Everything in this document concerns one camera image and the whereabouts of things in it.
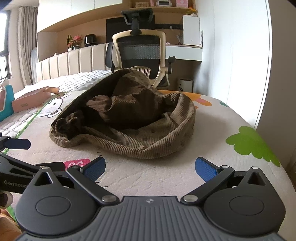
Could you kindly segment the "brown corduroy garment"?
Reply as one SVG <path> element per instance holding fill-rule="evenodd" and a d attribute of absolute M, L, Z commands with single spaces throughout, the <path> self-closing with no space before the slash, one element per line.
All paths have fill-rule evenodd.
<path fill-rule="evenodd" d="M 49 136 L 63 148 L 88 142 L 121 156 L 155 159 L 184 148 L 195 117 L 184 93 L 163 94 L 144 74 L 122 69 L 74 99 L 52 122 Z"/>

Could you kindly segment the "cartoon print play mat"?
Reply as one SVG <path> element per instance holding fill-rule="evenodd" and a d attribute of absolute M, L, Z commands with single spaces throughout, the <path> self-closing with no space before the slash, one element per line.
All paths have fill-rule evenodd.
<path fill-rule="evenodd" d="M 158 159 L 139 160 L 112 154 L 88 142 L 62 148 L 50 139 L 52 122 L 80 94 L 80 91 L 60 94 L 43 107 L 15 113 L 3 120 L 3 135 L 27 138 L 31 142 L 28 150 L 8 150 L 7 154 L 33 165 L 61 161 L 67 167 L 103 157 L 105 170 L 96 182 L 118 197 L 182 197 L 204 183 L 196 172 L 198 157 L 217 166 L 231 166 L 237 171 L 257 166 L 289 208 L 293 187 L 284 168 L 258 133 L 219 100 L 203 95 L 193 98 L 196 107 L 194 133 L 181 151 Z"/>

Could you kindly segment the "pink cardboard box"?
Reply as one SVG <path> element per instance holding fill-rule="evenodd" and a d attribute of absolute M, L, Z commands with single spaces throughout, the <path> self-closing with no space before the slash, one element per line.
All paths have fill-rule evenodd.
<path fill-rule="evenodd" d="M 43 87 L 37 90 L 28 92 L 21 97 L 12 101 L 12 108 L 14 113 L 31 109 L 40 106 L 44 101 L 49 99 L 52 94 L 59 93 L 58 87 Z"/>

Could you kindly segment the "black framed window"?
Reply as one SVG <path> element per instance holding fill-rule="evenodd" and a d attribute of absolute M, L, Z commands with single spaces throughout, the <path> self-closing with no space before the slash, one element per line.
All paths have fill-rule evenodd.
<path fill-rule="evenodd" d="M 1 11 L 1 32 L 0 32 L 0 75 L 1 81 L 4 79 L 9 79 L 11 77 L 9 68 L 9 47 L 8 47 L 8 37 L 9 37 L 9 21 L 10 21 L 10 11 Z"/>

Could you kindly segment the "white waste bin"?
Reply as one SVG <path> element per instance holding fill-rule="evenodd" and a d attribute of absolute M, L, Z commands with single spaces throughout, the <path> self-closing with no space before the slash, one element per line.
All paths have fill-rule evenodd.
<path fill-rule="evenodd" d="M 177 90 L 182 92 L 192 92 L 193 80 L 179 78 L 177 81 Z"/>

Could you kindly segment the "white quilted mattress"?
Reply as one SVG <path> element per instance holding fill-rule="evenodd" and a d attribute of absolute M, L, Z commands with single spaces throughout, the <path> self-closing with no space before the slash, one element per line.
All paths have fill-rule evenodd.
<path fill-rule="evenodd" d="M 26 85 L 23 90 L 15 93 L 14 97 L 17 99 L 30 91 L 43 87 L 59 88 L 59 92 L 88 90 L 90 87 L 100 82 L 110 74 L 110 70 L 95 70 L 92 72 L 82 72 L 73 75 L 61 76 L 54 79 L 42 80 L 34 85 Z"/>

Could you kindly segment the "beige padded headboard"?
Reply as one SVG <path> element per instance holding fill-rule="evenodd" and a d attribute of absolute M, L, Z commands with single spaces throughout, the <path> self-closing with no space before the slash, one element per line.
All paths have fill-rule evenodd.
<path fill-rule="evenodd" d="M 62 76 L 109 71 L 105 57 L 108 44 L 98 44 L 57 54 L 36 64 L 37 82 Z"/>

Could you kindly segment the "potted pink flower plant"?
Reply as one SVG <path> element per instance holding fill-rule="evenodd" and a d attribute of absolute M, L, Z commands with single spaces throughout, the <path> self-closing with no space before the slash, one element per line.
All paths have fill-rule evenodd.
<path fill-rule="evenodd" d="M 72 37 L 71 35 L 68 35 L 67 37 L 67 47 L 68 50 L 72 49 L 79 49 L 82 42 L 82 36 L 81 35 L 75 35 Z"/>

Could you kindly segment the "white desk top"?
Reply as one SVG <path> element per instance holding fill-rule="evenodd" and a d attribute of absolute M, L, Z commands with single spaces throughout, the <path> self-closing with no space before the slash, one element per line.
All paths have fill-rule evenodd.
<path fill-rule="evenodd" d="M 175 57 L 177 60 L 202 61 L 203 49 L 186 45 L 166 45 L 166 59 Z"/>

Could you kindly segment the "black round speaker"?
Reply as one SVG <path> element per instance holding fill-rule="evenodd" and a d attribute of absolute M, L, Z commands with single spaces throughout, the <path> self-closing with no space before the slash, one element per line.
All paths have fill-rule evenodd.
<path fill-rule="evenodd" d="M 84 47 L 89 47 L 93 45 L 96 45 L 96 35 L 95 34 L 86 35 L 84 38 Z"/>

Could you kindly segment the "grey curtain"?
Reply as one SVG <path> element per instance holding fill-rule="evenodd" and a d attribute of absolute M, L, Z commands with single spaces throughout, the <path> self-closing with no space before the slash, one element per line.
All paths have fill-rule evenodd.
<path fill-rule="evenodd" d="M 18 58 L 24 85 L 33 84 L 31 51 L 37 46 L 37 14 L 34 6 L 18 9 Z"/>

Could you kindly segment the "beige mesh office chair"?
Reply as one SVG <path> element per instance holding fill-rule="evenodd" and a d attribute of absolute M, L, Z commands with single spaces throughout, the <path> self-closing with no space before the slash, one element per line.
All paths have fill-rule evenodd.
<path fill-rule="evenodd" d="M 148 78 L 154 88 L 170 87 L 171 65 L 176 58 L 166 59 L 166 34 L 163 31 L 139 28 L 139 22 L 152 21 L 153 10 L 127 10 L 121 14 L 132 29 L 112 36 L 105 57 L 106 66 L 112 72 L 124 68 L 139 71 Z"/>

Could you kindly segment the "white box on desk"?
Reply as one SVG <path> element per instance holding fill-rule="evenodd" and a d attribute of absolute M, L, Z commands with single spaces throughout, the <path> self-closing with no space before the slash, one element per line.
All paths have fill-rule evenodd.
<path fill-rule="evenodd" d="M 181 44 L 200 45 L 200 18 L 197 16 L 184 15 L 180 21 L 182 25 Z"/>

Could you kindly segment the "black monitor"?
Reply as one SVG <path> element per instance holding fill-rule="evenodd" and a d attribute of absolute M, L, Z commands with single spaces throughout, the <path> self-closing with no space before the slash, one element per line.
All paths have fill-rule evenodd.
<path fill-rule="evenodd" d="M 155 15 L 152 17 L 152 21 L 150 23 L 147 22 L 139 22 L 140 29 L 155 29 Z M 112 42 L 112 36 L 114 34 L 131 30 L 132 26 L 127 25 L 124 17 L 111 18 L 106 20 L 106 42 Z"/>

